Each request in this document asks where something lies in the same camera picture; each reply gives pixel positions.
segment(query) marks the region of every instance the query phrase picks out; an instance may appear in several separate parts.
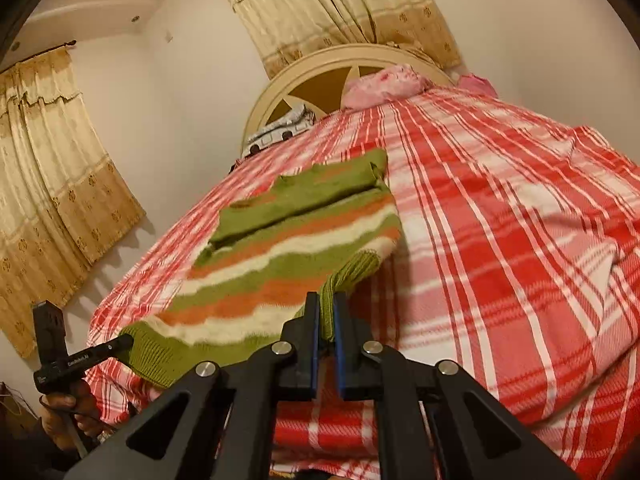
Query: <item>metal screw head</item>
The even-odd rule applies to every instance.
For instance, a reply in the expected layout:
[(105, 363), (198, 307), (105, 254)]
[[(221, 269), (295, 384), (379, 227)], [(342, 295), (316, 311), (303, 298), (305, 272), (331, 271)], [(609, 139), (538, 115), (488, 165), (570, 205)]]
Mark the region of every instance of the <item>metal screw head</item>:
[(382, 343), (380, 341), (372, 340), (372, 341), (367, 341), (366, 343), (364, 343), (364, 345), (362, 345), (362, 349), (367, 354), (379, 354), (385, 348), (382, 346)]
[(443, 375), (455, 375), (460, 370), (460, 367), (453, 361), (442, 361), (438, 364), (438, 370)]
[(203, 361), (196, 366), (196, 373), (200, 377), (211, 377), (216, 372), (216, 365), (211, 361)]
[(293, 346), (287, 341), (278, 341), (271, 345), (271, 351), (276, 355), (287, 355), (292, 350)]

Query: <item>striped sweater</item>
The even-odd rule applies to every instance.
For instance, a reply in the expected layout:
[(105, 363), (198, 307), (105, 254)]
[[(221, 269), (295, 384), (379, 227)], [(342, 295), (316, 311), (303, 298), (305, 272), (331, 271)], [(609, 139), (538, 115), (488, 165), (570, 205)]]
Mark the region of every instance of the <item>striped sweater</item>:
[(203, 360), (221, 366), (277, 341), (318, 291), (321, 335), (333, 337), (332, 297), (374, 273), (401, 236), (383, 181), (386, 152), (280, 176), (268, 192), (232, 203), (171, 305), (124, 328), (121, 360), (169, 387)]

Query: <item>wooden furniture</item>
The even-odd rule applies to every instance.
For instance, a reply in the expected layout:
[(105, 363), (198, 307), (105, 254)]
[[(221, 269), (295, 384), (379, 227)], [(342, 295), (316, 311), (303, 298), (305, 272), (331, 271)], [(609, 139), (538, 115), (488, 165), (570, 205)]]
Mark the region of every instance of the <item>wooden furniture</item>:
[(347, 81), (402, 63), (410, 64), (437, 85), (453, 85), (449, 76), (433, 63), (401, 48), (355, 43), (319, 50), (287, 66), (269, 82), (249, 114), (241, 152), (249, 135), (300, 103), (313, 110), (316, 120), (320, 120), (340, 109)]
[(0, 432), (14, 438), (24, 438), (36, 423), (36, 418), (12, 396), (6, 384), (0, 383)]

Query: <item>patterned curtain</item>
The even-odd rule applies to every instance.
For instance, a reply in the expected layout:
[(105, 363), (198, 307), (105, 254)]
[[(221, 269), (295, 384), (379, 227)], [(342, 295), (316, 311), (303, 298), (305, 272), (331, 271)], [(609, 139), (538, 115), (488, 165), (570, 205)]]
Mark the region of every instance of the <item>patterned curtain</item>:
[(270, 78), (316, 50), (346, 43), (411, 46), (441, 68), (460, 53), (433, 0), (229, 0)]
[(64, 306), (145, 212), (98, 140), (66, 49), (0, 74), (0, 328), (35, 348), (31, 305)]

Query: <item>cable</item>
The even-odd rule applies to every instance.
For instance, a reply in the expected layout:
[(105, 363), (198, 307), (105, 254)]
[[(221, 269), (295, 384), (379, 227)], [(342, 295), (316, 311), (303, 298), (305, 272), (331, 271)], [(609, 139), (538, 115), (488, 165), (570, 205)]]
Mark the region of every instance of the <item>cable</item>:
[(29, 413), (31, 413), (31, 415), (33, 415), (33, 418), (38, 418), (36, 413), (31, 408), (30, 404), (24, 399), (24, 396), (22, 395), (20, 390), (16, 390), (15, 388), (10, 387), (7, 383), (0, 383), (0, 384), (3, 384), (4, 388), (8, 392), (7, 394), (0, 394), (0, 397), (9, 396), (9, 397), (13, 397), (14, 401), (16, 399), (19, 400), (20, 402), (18, 402), (18, 404), (21, 404), (24, 408), (26, 408), (29, 411)]
[(14, 412), (14, 410), (12, 410), (7, 403), (5, 403), (4, 401), (0, 400), (0, 406), (4, 406), (4, 408), (11, 413), (13, 416), (21, 416), (22, 415), (22, 406), (20, 405), (20, 402), (18, 402), (17, 400), (14, 399), (14, 396), (12, 396), (12, 394), (0, 394), (0, 397), (9, 397), (16, 405), (16, 407), (18, 408), (17, 412)]
[(115, 426), (112, 426), (111, 424), (107, 424), (106, 422), (104, 422), (103, 420), (100, 420), (98, 417), (93, 416), (93, 415), (89, 415), (88, 413), (82, 413), (82, 412), (76, 412), (76, 410), (68, 410), (66, 408), (54, 408), (53, 406), (49, 406), (48, 404), (45, 404), (42, 400), (42, 397), (44, 396), (40, 396), (40, 398), (38, 399), (38, 402), (43, 405), (45, 408), (47, 408), (50, 412), (54, 412), (54, 413), (64, 413), (65, 415), (80, 415), (80, 416), (85, 416), (87, 418), (90, 418), (91, 420), (94, 420), (95, 422), (100, 422), (100, 424), (102, 424), (105, 428), (107, 428), (108, 430), (111, 431), (118, 431), (118, 428), (116, 428)]

